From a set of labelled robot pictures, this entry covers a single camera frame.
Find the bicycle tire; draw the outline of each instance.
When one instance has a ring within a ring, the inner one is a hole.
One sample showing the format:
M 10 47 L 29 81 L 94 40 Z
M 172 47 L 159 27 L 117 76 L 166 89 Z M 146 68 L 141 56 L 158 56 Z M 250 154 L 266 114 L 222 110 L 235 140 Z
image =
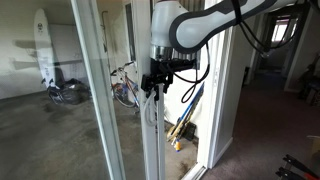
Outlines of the bicycle tire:
M 128 108 L 133 108 L 136 106 L 135 102 L 131 102 L 128 99 L 128 94 L 123 93 L 122 84 L 120 83 L 116 84 L 115 86 L 113 86 L 112 90 L 114 93 L 114 97 L 120 102 L 120 104 Z

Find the glass door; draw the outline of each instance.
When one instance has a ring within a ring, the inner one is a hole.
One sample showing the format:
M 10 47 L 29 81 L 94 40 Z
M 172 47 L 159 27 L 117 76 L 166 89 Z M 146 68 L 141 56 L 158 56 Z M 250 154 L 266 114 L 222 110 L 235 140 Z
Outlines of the glass door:
M 0 179 L 110 179 L 71 1 L 0 14 Z
M 127 4 L 72 0 L 110 178 L 140 180 L 145 163 Z

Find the black cable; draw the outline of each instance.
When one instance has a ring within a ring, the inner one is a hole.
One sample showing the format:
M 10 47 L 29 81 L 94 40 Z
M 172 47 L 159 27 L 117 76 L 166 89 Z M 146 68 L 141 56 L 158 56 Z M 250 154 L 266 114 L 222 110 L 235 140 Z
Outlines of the black cable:
M 254 38 L 254 40 L 257 41 L 257 43 L 266 48 L 266 46 L 257 38 L 257 36 L 253 33 L 252 29 L 249 27 L 249 25 L 245 22 L 245 21 L 242 21 L 243 25 L 245 25 L 245 27 L 247 28 L 247 30 L 249 31 L 249 33 L 251 34 L 251 36 Z
M 196 81 L 198 81 L 198 63 L 197 63 L 197 62 L 196 62 L 196 64 L 195 64 L 195 68 L 196 68 Z M 192 95 L 194 94 L 194 91 L 196 90 L 197 85 L 198 85 L 198 83 L 194 83 L 194 84 L 188 89 L 188 91 L 182 96 L 181 102 L 182 102 L 183 104 L 186 103 L 186 102 L 188 102 L 188 101 L 191 99 Z M 184 99 L 186 98 L 186 96 L 189 94 L 190 91 L 192 91 L 192 92 L 190 93 L 190 96 L 188 97 L 187 100 L 184 100 Z
M 239 0 L 231 0 L 231 2 L 236 16 L 236 24 L 240 24 L 242 22 L 242 13 Z
M 259 48 L 257 48 L 257 47 L 253 44 L 253 42 L 251 42 L 251 40 L 250 40 L 247 32 L 244 30 L 242 24 L 239 24 L 239 26 L 240 26 L 240 28 L 241 28 L 241 30 L 242 30 L 242 32 L 243 32 L 243 35 L 245 36 L 245 38 L 246 38 L 247 41 L 249 42 L 249 44 L 250 44 L 256 51 L 258 51 L 260 54 L 264 54 L 263 51 L 261 51 Z
M 285 34 L 284 34 L 283 37 L 282 37 L 282 40 L 279 42 L 279 44 L 278 44 L 277 46 L 275 46 L 275 47 L 270 47 L 270 49 L 278 49 L 278 48 L 281 48 L 281 47 L 287 45 L 289 42 L 291 42 L 291 40 L 296 36 L 296 34 L 297 34 L 297 28 L 296 28 L 296 30 L 294 31 L 294 34 L 293 34 L 286 42 L 283 43 L 284 37 L 285 37 L 285 35 L 286 35 L 287 31 L 288 31 L 288 27 L 289 27 L 289 25 L 290 25 L 290 21 L 289 21 L 288 26 L 287 26 L 287 28 L 286 28 Z M 269 49 L 269 47 L 267 47 L 266 45 L 264 45 L 264 44 L 255 36 L 255 34 L 253 33 L 252 29 L 249 27 L 249 25 L 248 25 L 245 21 L 243 21 L 241 24 L 239 24 L 239 26 L 240 26 L 240 28 L 241 28 L 244 36 L 246 37 L 246 39 L 247 39 L 247 41 L 250 43 L 250 45 L 251 45 L 255 50 L 257 50 L 260 54 L 264 54 L 263 51 L 261 51 L 258 47 L 256 47 L 256 46 L 250 41 L 250 39 L 249 39 L 249 37 L 248 37 L 248 34 L 247 34 L 247 32 L 244 30 L 242 24 L 245 25 L 245 27 L 247 28 L 247 30 L 249 31 L 249 33 L 251 34 L 251 36 L 256 40 L 256 42 L 257 42 L 259 45 L 261 45 L 263 48 L 268 48 L 268 49 Z
M 185 82 L 188 82 L 188 83 L 193 83 L 193 85 L 187 90 L 187 92 L 182 96 L 181 98 L 181 102 L 182 103 L 186 103 L 190 100 L 190 98 L 192 97 L 192 95 L 194 94 L 195 90 L 196 90 L 196 87 L 198 84 L 200 84 L 204 79 L 207 78 L 209 72 L 210 72 L 210 54 L 209 54 L 209 45 L 208 43 L 206 43 L 206 48 L 207 48 L 207 55 L 208 55 L 208 65 L 207 65 L 207 69 L 206 69 L 206 72 L 204 73 L 204 75 L 201 77 L 201 79 L 198 80 L 198 63 L 196 62 L 196 80 L 195 81 L 190 81 L 190 80 L 187 80 L 181 76 L 179 76 L 178 74 L 176 74 L 172 69 L 171 67 L 169 66 L 169 64 L 167 64 L 167 68 L 168 68 L 168 71 L 170 73 L 172 73 L 173 75 L 175 75 L 177 78 L 181 79 L 182 81 L 185 81 Z M 190 96 L 187 98 L 187 100 L 184 100 L 185 97 L 190 93 Z

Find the concrete floor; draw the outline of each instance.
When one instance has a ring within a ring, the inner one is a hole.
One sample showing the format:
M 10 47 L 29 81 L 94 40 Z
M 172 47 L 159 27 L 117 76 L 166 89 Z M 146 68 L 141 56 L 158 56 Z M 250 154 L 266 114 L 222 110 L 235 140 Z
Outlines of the concrete floor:
M 114 101 L 128 180 L 145 179 L 141 122 Z M 166 143 L 166 179 L 196 163 L 197 141 Z M 93 104 L 55 105 L 46 93 L 0 101 L 0 179 L 109 179 Z

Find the bicycle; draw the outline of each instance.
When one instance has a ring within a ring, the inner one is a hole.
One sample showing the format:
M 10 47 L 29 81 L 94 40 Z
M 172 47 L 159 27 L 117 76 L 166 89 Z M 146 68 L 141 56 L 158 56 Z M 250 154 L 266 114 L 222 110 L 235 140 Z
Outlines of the bicycle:
M 138 84 L 133 82 L 129 77 L 128 73 L 124 70 L 125 67 L 131 65 L 134 62 L 126 63 L 122 67 L 115 69 L 110 75 L 118 76 L 122 83 L 116 83 L 112 85 L 114 97 L 125 107 L 128 108 L 139 108 L 138 101 Z

